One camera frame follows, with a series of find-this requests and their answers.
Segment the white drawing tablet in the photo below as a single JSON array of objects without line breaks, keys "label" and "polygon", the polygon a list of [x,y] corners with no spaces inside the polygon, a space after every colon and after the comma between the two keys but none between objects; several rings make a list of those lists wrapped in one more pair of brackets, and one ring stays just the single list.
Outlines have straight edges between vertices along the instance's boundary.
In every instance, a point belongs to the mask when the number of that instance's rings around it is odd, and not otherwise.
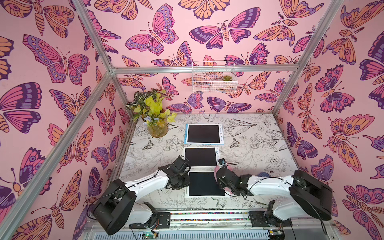
[{"label": "white drawing tablet", "polygon": [[190,185],[186,190],[187,198],[226,198],[226,193],[219,187],[213,172],[189,172]]},{"label": "white drawing tablet", "polygon": [[220,158],[219,148],[184,148],[183,156],[192,167],[215,167]]}]

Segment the pink cloth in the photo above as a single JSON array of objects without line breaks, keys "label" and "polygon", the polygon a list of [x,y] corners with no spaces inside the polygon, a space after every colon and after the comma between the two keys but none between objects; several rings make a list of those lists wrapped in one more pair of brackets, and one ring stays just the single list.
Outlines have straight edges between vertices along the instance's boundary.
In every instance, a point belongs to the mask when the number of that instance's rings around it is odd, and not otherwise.
[{"label": "pink cloth", "polygon": [[231,166],[216,166],[214,177],[221,190],[226,194],[235,197],[236,186],[239,181],[239,177],[233,172]]}]

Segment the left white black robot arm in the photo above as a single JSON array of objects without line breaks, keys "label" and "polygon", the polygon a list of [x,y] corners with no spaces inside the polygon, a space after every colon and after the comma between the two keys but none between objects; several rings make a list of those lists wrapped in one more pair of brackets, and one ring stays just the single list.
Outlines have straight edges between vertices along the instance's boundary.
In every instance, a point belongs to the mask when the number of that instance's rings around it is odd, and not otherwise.
[{"label": "left white black robot arm", "polygon": [[126,224],[154,229],[161,220],[159,212],[150,203],[140,200],[160,189],[181,190],[190,185],[190,161],[179,155],[172,163],[138,180],[110,183],[91,210],[96,221],[111,236]]}]

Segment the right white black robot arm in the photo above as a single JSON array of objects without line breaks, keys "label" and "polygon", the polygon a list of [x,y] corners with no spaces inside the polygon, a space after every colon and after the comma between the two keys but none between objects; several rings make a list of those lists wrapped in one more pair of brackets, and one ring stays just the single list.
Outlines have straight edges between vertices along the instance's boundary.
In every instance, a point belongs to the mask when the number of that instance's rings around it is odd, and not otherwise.
[{"label": "right white black robot arm", "polygon": [[214,176],[219,187],[231,196],[283,197],[268,204],[264,213],[267,218],[285,221],[310,216],[330,221],[333,217],[332,188],[303,171],[287,177],[238,176],[229,166],[221,165],[215,168]]}]

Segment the far blue-edged drawing tablet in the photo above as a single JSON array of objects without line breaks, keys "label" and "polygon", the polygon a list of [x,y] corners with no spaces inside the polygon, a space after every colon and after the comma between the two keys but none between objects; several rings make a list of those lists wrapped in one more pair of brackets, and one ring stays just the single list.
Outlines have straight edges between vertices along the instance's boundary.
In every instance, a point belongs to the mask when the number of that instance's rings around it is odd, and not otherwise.
[{"label": "far blue-edged drawing tablet", "polygon": [[224,129],[221,124],[186,124],[185,144],[224,145]]}]

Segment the potted plant glass vase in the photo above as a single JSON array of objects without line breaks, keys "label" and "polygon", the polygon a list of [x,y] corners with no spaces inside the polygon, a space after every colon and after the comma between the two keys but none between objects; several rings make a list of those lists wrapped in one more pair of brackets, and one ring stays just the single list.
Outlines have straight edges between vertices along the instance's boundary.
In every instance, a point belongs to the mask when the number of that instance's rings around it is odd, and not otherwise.
[{"label": "potted plant glass vase", "polygon": [[141,119],[154,138],[164,137],[168,133],[168,123],[174,123],[177,113],[171,113],[163,106],[164,96],[157,90],[137,91],[134,100],[126,104],[126,110],[133,113],[134,121]]}]

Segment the small succulent in basket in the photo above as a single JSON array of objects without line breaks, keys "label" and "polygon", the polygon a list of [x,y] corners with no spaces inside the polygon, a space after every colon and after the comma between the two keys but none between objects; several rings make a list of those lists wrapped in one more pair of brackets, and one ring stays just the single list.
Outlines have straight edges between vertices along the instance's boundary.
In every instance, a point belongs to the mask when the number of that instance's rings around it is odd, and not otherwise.
[{"label": "small succulent in basket", "polygon": [[230,82],[230,81],[232,81],[233,80],[233,77],[232,76],[228,76],[228,75],[226,75],[226,76],[223,76],[222,77],[222,81],[225,81],[225,82]]}]

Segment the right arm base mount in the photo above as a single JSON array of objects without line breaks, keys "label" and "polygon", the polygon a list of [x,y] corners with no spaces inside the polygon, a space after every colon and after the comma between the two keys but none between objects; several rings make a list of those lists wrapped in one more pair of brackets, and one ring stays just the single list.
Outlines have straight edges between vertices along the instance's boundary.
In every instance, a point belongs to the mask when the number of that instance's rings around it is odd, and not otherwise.
[{"label": "right arm base mount", "polygon": [[251,221],[252,227],[292,227],[292,221],[280,220],[273,215],[273,206],[275,200],[270,201],[266,211],[250,211],[249,220]]}]

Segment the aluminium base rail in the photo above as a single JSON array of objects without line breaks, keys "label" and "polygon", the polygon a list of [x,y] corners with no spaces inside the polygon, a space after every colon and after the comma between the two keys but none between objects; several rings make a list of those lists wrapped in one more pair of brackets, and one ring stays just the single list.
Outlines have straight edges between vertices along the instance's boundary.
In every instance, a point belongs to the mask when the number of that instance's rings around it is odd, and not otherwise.
[{"label": "aluminium base rail", "polygon": [[82,240],[341,240],[333,222],[293,218],[271,227],[256,210],[165,211],[153,229],[126,224],[109,236],[92,221]]}]

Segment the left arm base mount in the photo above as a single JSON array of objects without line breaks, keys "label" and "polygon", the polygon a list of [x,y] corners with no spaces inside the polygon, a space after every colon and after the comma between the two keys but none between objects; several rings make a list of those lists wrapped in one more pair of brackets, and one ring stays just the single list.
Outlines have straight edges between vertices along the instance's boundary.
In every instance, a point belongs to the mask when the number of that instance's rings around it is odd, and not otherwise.
[{"label": "left arm base mount", "polygon": [[170,212],[152,213],[149,219],[144,223],[133,223],[129,224],[130,229],[145,229],[154,230],[156,229],[169,229],[171,223]]}]

